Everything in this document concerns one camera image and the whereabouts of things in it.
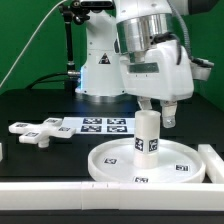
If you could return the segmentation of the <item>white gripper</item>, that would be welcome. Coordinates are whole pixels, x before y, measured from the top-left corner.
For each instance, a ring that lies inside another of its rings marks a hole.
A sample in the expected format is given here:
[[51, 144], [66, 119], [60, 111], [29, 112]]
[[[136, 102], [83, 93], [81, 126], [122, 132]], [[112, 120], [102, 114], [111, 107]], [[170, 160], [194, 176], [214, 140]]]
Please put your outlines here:
[[178, 100], [190, 98], [194, 85], [186, 50], [181, 48], [178, 60], [177, 41], [162, 42], [145, 52], [144, 62], [131, 63], [128, 55], [120, 57], [120, 70], [125, 90], [137, 98], [141, 110], [151, 110], [151, 99], [161, 101], [162, 123], [165, 128], [176, 125]]

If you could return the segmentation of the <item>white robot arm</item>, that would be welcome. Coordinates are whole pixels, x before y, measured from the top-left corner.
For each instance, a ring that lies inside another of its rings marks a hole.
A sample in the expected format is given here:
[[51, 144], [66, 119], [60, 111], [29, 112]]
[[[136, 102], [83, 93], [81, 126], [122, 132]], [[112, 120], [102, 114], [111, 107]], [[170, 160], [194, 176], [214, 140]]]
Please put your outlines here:
[[172, 19], [210, 11], [220, 0], [80, 0], [87, 11], [87, 60], [80, 92], [94, 99], [122, 93], [151, 108], [157, 99], [166, 128], [175, 125], [177, 102], [193, 94], [193, 81], [206, 80], [213, 64], [191, 54], [190, 38], [172, 30]]

